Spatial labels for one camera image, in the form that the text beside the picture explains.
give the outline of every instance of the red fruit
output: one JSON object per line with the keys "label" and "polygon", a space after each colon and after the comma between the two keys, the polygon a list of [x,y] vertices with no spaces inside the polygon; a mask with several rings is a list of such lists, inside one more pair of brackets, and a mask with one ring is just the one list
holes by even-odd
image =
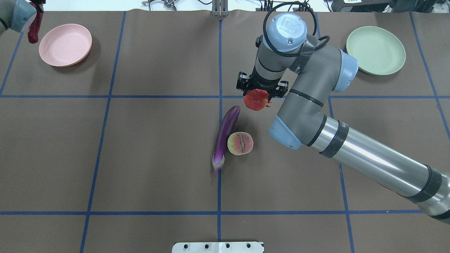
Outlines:
{"label": "red fruit", "polygon": [[244,103],[248,108],[255,111],[260,111],[266,106],[269,107],[267,105],[270,103],[269,93],[260,89],[249,90],[244,96]]}

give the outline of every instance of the white label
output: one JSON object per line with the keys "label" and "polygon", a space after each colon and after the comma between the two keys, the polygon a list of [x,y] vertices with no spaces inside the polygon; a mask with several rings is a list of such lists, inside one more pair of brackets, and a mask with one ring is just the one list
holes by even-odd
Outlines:
{"label": "white label", "polygon": [[350,12],[352,8],[353,8],[353,6],[342,7],[340,12]]}

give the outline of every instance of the white metal plate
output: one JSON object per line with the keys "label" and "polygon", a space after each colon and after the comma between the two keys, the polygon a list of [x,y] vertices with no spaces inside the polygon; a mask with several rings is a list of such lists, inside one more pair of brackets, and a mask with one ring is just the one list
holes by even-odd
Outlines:
{"label": "white metal plate", "polygon": [[176,243],[172,253],[264,253],[262,242]]}

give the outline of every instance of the light green plate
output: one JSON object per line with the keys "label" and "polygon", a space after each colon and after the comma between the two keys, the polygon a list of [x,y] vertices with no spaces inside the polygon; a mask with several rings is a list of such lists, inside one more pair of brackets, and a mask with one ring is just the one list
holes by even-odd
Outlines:
{"label": "light green plate", "polygon": [[355,57],[360,69],[372,75],[390,75],[399,71],[406,60],[400,40],[379,27],[360,27],[347,39],[347,52]]}

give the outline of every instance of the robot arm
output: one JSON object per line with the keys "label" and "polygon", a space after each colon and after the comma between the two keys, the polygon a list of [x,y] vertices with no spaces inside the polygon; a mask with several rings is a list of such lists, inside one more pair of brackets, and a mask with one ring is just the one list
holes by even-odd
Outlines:
{"label": "robot arm", "polygon": [[37,33],[41,26],[45,0],[0,0],[0,36],[8,29],[24,32],[30,27],[28,40],[38,41]]}
{"label": "robot arm", "polygon": [[329,45],[311,50],[318,48],[318,42],[306,36],[306,25],[294,14],[275,16],[266,35],[251,76],[240,73],[237,88],[244,93],[258,88],[271,94],[287,68],[298,74],[270,127],[271,137],[291,149],[302,144],[312,147],[417,203],[425,214],[450,224],[450,175],[320,112],[331,91],[342,92],[349,86],[358,70],[356,59]]}

